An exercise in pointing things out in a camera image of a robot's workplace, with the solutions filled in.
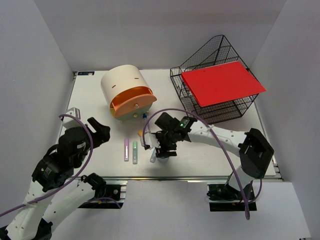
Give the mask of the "round blue slime jar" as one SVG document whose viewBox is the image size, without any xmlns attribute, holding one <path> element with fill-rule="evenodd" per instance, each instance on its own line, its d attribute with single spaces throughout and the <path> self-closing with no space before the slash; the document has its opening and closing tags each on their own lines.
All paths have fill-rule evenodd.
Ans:
<svg viewBox="0 0 320 240">
<path fill-rule="evenodd" d="M 170 157 L 157 157 L 156 160 L 160 162 L 161 164 L 167 163 L 169 161 Z"/>
</svg>

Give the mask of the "orange highlighter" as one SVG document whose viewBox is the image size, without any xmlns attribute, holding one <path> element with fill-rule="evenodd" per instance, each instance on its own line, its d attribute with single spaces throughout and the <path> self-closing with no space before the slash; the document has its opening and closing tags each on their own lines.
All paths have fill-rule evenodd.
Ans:
<svg viewBox="0 0 320 240">
<path fill-rule="evenodd" d="M 143 140 L 146 139 L 146 134 L 143 130 L 138 131 L 138 136 Z"/>
</svg>

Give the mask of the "round cream drawer organizer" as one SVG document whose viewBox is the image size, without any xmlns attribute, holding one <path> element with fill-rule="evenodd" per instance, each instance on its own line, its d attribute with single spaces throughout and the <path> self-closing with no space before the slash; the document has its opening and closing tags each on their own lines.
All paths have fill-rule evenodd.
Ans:
<svg viewBox="0 0 320 240">
<path fill-rule="evenodd" d="M 118 121 L 128 121 L 149 111 L 157 101 L 140 70 L 130 64 L 108 70 L 100 81 L 110 114 Z"/>
</svg>

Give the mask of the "red folder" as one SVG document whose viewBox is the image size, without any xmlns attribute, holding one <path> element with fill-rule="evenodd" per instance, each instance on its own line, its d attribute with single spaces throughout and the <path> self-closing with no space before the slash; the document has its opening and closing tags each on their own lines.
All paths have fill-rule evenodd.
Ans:
<svg viewBox="0 0 320 240">
<path fill-rule="evenodd" d="M 266 91 L 240 61 L 185 71 L 181 77 L 201 107 L 233 101 Z"/>
</svg>

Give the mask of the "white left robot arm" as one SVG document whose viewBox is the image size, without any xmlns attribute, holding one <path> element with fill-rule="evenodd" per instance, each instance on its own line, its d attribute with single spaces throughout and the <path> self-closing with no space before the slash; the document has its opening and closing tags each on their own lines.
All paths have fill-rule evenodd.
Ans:
<svg viewBox="0 0 320 240">
<path fill-rule="evenodd" d="M 49 240 L 53 232 L 78 207 L 105 196 L 107 184 L 96 173 L 81 177 L 81 183 L 63 201 L 48 211 L 54 195 L 62 189 L 74 170 L 86 166 L 93 150 L 110 140 L 110 127 L 94 117 L 69 127 L 48 149 L 34 169 L 23 206 L 12 222 L 0 229 L 2 240 Z"/>
</svg>

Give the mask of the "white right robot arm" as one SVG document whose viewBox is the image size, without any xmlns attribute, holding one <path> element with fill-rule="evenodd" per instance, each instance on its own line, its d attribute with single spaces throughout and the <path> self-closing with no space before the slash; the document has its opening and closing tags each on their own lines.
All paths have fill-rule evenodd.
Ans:
<svg viewBox="0 0 320 240">
<path fill-rule="evenodd" d="M 156 138 L 156 157 L 165 159 L 177 156 L 177 143 L 206 144 L 221 148 L 226 154 L 239 157 L 240 165 L 232 167 L 223 189 L 217 195 L 228 196 L 236 200 L 244 193 L 244 188 L 253 180 L 262 180 L 274 155 L 274 149 L 256 128 L 249 131 L 232 131 L 213 125 L 206 125 L 201 120 L 184 116 L 181 120 L 164 112 L 155 121 L 160 128 L 154 134 Z"/>
</svg>

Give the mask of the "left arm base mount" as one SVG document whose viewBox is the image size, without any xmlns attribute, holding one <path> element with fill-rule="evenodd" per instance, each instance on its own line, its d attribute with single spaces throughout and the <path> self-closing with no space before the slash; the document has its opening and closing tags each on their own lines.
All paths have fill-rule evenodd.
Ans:
<svg viewBox="0 0 320 240">
<path fill-rule="evenodd" d="M 104 181 L 106 182 L 106 191 L 103 197 L 115 200 L 122 207 L 126 198 L 127 181 L 109 179 L 105 179 Z M 103 199 L 85 202 L 79 209 L 119 209 L 113 200 Z"/>
</svg>

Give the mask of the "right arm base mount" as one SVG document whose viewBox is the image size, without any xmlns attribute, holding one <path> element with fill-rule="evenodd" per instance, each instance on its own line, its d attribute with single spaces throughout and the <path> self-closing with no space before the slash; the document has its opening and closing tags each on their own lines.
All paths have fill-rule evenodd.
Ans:
<svg viewBox="0 0 320 240">
<path fill-rule="evenodd" d="M 209 184 L 207 197 L 211 212 L 244 212 L 245 202 L 240 191 L 225 184 Z"/>
</svg>

